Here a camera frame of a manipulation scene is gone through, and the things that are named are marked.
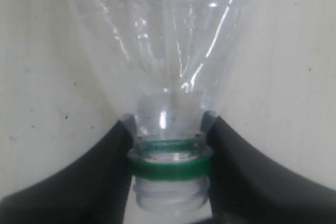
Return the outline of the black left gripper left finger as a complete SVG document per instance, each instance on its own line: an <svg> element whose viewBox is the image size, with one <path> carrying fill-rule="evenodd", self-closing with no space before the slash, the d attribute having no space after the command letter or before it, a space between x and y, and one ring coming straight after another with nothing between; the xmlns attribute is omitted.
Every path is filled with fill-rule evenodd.
<svg viewBox="0 0 336 224"><path fill-rule="evenodd" d="M136 133L126 114L89 151L56 174L1 200L1 223L123 223Z"/></svg>

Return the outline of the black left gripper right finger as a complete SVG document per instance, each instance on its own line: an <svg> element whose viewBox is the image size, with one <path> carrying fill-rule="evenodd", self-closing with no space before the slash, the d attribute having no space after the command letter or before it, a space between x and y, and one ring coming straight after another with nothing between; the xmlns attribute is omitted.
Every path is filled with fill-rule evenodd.
<svg viewBox="0 0 336 224"><path fill-rule="evenodd" d="M273 161L211 111L201 128L213 150L207 223L335 223L335 190Z"/></svg>

